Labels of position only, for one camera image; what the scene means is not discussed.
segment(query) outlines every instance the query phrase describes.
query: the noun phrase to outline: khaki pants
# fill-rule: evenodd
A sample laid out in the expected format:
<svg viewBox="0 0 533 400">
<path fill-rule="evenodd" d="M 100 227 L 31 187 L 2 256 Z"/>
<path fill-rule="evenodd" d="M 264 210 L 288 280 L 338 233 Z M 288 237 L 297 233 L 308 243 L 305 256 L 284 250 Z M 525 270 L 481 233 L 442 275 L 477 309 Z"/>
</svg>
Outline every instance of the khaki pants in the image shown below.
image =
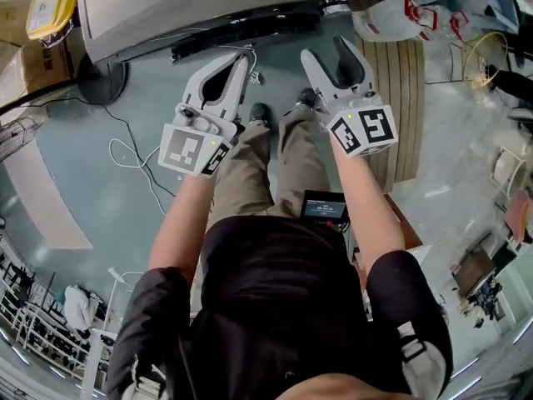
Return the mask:
<svg viewBox="0 0 533 400">
<path fill-rule="evenodd" d="M 280 122 L 276 203 L 267 176 L 270 129 L 252 122 L 222 162 L 207 229 L 233 216 L 300 217 L 305 190 L 329 191 L 326 170 L 311 142 L 316 114 L 299 105 Z"/>
</svg>

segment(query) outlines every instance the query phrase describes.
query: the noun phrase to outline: black shoe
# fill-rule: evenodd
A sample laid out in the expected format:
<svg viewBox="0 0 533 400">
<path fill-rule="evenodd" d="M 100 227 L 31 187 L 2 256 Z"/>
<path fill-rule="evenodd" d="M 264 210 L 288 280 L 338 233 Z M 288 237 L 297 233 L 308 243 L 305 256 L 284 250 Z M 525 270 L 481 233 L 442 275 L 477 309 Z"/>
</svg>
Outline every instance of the black shoe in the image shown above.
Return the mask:
<svg viewBox="0 0 533 400">
<path fill-rule="evenodd" d="M 261 120 L 263 124 L 268 128 L 268 122 L 270 116 L 270 108 L 264 103 L 256 103 L 250 110 L 250 123 Z"/>
<path fill-rule="evenodd" d="M 308 107 L 314 108 L 316 103 L 316 93 L 310 87 L 306 87 L 300 92 L 298 102 L 296 104 L 303 103 Z"/>
</svg>

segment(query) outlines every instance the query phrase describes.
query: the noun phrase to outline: black electronic device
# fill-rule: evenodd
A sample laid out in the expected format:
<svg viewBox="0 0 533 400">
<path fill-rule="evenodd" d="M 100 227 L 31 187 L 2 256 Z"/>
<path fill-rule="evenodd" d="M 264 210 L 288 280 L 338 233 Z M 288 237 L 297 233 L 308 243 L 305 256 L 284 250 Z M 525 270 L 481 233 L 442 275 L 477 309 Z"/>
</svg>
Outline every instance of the black electronic device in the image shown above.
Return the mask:
<svg viewBox="0 0 533 400">
<path fill-rule="evenodd" d="M 347 228 L 350 222 L 348 206 L 344 194 L 340 192 L 306 190 L 300 218 L 330 226 L 336 225 L 341 230 Z"/>
</svg>

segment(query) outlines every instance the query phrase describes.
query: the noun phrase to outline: forearm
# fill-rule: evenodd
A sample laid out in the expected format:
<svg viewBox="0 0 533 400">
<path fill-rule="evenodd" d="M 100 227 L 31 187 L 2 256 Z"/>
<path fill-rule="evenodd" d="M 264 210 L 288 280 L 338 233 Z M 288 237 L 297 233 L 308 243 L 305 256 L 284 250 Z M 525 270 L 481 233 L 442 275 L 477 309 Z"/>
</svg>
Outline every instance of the forearm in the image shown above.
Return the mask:
<svg viewBox="0 0 533 400">
<path fill-rule="evenodd" d="M 192 284 L 214 189 L 215 178 L 185 177 L 159 228 L 148 269 L 176 267 Z"/>
<path fill-rule="evenodd" d="M 362 157 L 349 158 L 331 141 L 341 177 L 351 229 L 366 273 L 385 253 L 405 249 L 403 234 L 394 212 Z"/>
</svg>

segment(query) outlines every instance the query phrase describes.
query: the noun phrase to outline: small screen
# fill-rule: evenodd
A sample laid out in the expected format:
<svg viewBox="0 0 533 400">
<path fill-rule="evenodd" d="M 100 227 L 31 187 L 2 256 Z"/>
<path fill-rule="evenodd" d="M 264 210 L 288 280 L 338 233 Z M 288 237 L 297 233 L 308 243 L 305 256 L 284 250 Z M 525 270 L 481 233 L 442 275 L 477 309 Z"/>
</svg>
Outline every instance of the small screen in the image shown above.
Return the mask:
<svg viewBox="0 0 533 400">
<path fill-rule="evenodd" d="M 341 219 L 345 209 L 345 203 L 307 200 L 304 215 L 307 217 Z"/>
</svg>

